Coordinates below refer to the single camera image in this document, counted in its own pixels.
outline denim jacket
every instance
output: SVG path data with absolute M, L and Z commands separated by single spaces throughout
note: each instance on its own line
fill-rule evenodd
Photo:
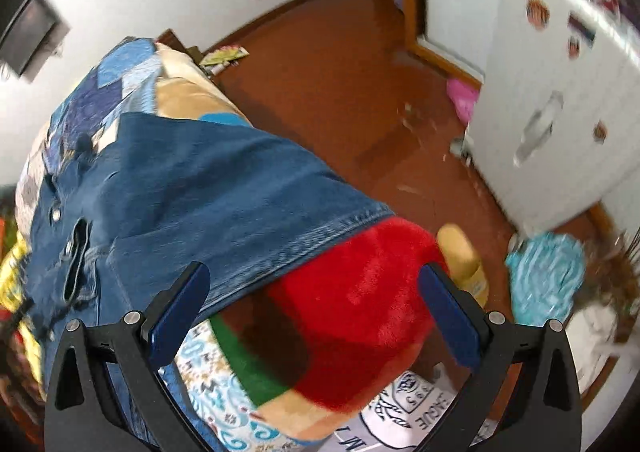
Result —
M 144 310 L 199 260 L 211 274 L 199 323 L 391 214 L 288 140 L 123 114 L 116 142 L 96 155 L 81 138 L 40 190 L 26 294 L 45 388 L 69 320 L 109 324 Z M 124 381 L 113 382 L 131 422 Z

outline red fabric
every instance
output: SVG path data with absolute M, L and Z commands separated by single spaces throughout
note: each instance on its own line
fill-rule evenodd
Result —
M 295 390 L 343 412 L 366 404 L 410 366 L 434 327 L 417 287 L 427 262 L 445 267 L 435 238 L 393 217 L 269 285 L 268 296 L 294 321 L 310 355 Z M 363 385 L 370 388 L 363 392 Z

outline blue gripper pad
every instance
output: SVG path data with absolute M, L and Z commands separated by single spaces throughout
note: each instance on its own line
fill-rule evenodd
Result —
M 425 264 L 420 269 L 418 288 L 456 362 L 475 370 L 489 337 L 482 308 L 437 264 Z
M 192 262 L 168 290 L 161 291 L 145 311 L 141 336 L 147 343 L 152 370 L 174 359 L 210 288 L 209 269 Z

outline blue paisley pattern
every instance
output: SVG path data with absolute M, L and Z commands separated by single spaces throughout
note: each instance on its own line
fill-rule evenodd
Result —
M 208 320 L 189 331 L 175 364 L 196 414 L 228 450 L 296 452 L 304 447 L 261 421 L 220 350 Z

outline purple object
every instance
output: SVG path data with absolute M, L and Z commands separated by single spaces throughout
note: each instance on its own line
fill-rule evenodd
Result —
M 480 91 L 457 80 L 455 78 L 447 80 L 447 95 L 456 108 L 456 114 L 460 121 L 468 125 L 474 115 L 474 107 L 478 101 Z

